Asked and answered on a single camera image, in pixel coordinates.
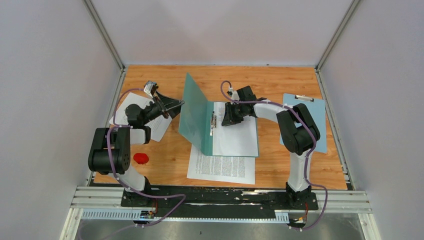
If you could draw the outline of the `teal green folder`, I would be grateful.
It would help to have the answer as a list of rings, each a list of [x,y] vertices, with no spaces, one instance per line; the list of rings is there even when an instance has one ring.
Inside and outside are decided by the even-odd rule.
[[[178,132],[206,156],[213,156],[213,137],[210,121],[214,103],[187,73],[183,89],[184,105],[181,107]]]

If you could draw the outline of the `printed paper sheet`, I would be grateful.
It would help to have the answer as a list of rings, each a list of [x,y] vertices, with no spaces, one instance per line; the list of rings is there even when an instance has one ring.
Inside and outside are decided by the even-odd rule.
[[[254,185],[255,158],[239,156],[206,156],[191,147],[188,179]]]
[[[257,120],[247,116],[242,122],[222,126],[225,115],[225,103],[215,102],[216,127],[213,130],[212,155],[225,157],[258,157],[259,145]]]
[[[125,115],[125,109],[130,104],[136,104],[141,108],[145,108],[148,104],[153,103],[151,98],[147,98],[135,93],[129,93],[118,107],[115,113],[115,123],[118,125],[128,125],[127,116]],[[150,127],[150,140],[155,142],[160,142],[163,138],[165,132],[167,131],[172,118],[165,118],[163,115],[160,115],[158,118],[148,122],[147,127]],[[111,117],[109,119],[111,125],[114,124],[114,119]],[[130,130],[130,144],[131,145],[141,145],[144,144],[145,133],[141,129]]]

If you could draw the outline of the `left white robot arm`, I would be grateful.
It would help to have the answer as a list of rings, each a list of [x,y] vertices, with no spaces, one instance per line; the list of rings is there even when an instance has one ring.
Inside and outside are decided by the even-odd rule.
[[[97,128],[94,132],[88,168],[101,175],[112,175],[126,192],[134,193],[134,200],[140,206],[149,206],[153,199],[159,199],[151,191],[149,180],[138,173],[131,165],[131,139],[136,144],[145,145],[151,140],[152,128],[148,125],[156,119],[174,119],[180,112],[183,100],[155,93],[144,103],[124,100],[120,109],[126,123],[115,122],[111,127]]]

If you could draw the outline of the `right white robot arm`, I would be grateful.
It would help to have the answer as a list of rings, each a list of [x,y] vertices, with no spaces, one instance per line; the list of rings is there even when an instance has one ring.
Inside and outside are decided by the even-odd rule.
[[[305,205],[312,195],[309,181],[310,158],[320,139],[320,131],[308,107],[288,106],[267,98],[257,98],[250,86],[223,93],[228,99],[221,125],[240,124],[246,117],[267,119],[278,124],[283,145],[290,153],[290,172],[285,185],[285,202],[292,209]]]

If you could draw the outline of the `silver folder clip mechanism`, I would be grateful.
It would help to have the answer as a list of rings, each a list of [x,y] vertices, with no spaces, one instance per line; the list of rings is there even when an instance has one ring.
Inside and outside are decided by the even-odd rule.
[[[210,130],[209,135],[212,137],[214,135],[214,129],[217,127],[217,115],[215,114],[215,111],[213,110],[211,113],[210,118]]]

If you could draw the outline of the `red small object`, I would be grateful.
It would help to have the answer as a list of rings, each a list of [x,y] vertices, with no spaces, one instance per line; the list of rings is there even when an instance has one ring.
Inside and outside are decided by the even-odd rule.
[[[149,156],[146,153],[136,153],[133,160],[139,165],[145,165],[149,162]]]

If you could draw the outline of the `blue clipboard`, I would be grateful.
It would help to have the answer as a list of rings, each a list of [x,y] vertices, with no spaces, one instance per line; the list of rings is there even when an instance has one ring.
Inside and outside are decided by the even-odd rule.
[[[284,93],[282,103],[288,106],[294,106],[297,104],[306,105],[320,133],[320,138],[317,140],[315,151],[326,154],[328,148],[325,101],[316,97]]]

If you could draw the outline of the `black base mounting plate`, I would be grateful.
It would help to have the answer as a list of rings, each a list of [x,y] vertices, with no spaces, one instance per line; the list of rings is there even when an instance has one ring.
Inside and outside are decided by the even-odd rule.
[[[276,210],[305,213],[319,208],[313,192],[304,205],[290,207],[284,189],[153,185],[150,194],[159,198],[123,191],[120,204],[158,211],[158,217],[172,211],[171,218],[205,219],[272,219]]]

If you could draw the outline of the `aluminium frame rail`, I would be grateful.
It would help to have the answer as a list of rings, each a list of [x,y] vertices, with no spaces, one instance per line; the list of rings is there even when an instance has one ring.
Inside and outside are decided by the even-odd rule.
[[[132,220],[154,222],[159,216],[155,207],[121,206],[124,190],[118,187],[78,187],[71,202],[72,209],[82,209],[83,219]],[[308,207],[308,213],[370,214],[372,209],[363,191],[330,191],[328,200],[322,190],[316,192],[317,210]],[[288,223],[289,217],[302,214],[303,210],[266,209],[258,204],[197,204],[184,203],[165,218],[175,222],[219,223]]]

